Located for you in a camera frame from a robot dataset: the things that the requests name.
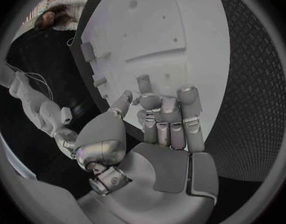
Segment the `woman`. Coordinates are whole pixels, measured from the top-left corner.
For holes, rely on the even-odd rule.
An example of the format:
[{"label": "woman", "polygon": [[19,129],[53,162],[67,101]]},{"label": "woman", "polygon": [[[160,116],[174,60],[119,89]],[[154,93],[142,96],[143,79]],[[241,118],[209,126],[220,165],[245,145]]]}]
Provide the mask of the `woman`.
[{"label": "woman", "polygon": [[87,0],[54,0],[35,21],[35,30],[76,30]]}]

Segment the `dark hair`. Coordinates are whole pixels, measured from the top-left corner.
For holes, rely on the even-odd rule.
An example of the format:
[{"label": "dark hair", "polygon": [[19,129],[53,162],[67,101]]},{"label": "dark hair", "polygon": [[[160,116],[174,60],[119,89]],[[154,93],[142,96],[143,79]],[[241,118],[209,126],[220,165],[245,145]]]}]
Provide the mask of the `dark hair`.
[{"label": "dark hair", "polygon": [[[46,30],[53,26],[66,25],[72,20],[72,18],[66,13],[66,9],[67,9],[67,6],[63,4],[50,7],[37,18],[34,24],[34,29],[37,31],[38,30],[41,31],[41,30]],[[56,16],[53,22],[45,24],[42,16],[49,11],[54,12]]]}]

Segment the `mounting hole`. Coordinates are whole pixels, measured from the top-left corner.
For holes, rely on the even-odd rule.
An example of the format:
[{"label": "mounting hole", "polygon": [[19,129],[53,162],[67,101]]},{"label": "mounting hole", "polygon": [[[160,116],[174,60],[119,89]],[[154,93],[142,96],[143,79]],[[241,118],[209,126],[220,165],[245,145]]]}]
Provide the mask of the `mounting hole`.
[{"label": "mounting hole", "polygon": [[137,0],[131,0],[129,3],[129,8],[130,9],[135,9],[138,6],[138,1]]}]

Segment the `cable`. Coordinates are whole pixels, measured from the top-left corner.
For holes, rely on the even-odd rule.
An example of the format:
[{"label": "cable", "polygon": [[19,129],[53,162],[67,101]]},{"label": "cable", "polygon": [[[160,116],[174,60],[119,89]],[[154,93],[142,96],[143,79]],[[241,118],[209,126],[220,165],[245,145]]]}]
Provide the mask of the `cable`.
[{"label": "cable", "polygon": [[6,64],[7,64],[10,68],[12,68],[14,71],[22,72],[22,73],[24,73],[27,77],[29,77],[29,78],[31,78],[31,79],[33,79],[33,80],[35,80],[35,81],[38,81],[38,82],[43,83],[43,84],[46,86],[47,90],[48,90],[49,99],[50,99],[51,101],[54,100],[53,92],[52,92],[51,88],[49,87],[49,85],[47,84],[47,81],[45,80],[45,78],[44,78],[42,75],[40,75],[40,74],[38,74],[38,73],[34,73],[34,72],[27,72],[27,73],[26,73],[26,72],[24,72],[23,70],[21,70],[21,69],[15,67],[15,66],[9,64],[7,61],[6,61]]}]

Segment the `black mesh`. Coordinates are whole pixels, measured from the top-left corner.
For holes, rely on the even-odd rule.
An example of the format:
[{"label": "black mesh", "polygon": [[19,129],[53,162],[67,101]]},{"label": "black mesh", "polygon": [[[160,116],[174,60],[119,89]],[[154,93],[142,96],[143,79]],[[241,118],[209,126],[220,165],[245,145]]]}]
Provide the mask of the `black mesh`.
[{"label": "black mesh", "polygon": [[280,148],[286,125],[286,83],[266,30],[241,0],[221,0],[230,33],[224,99],[206,141],[223,177],[261,181]]}]

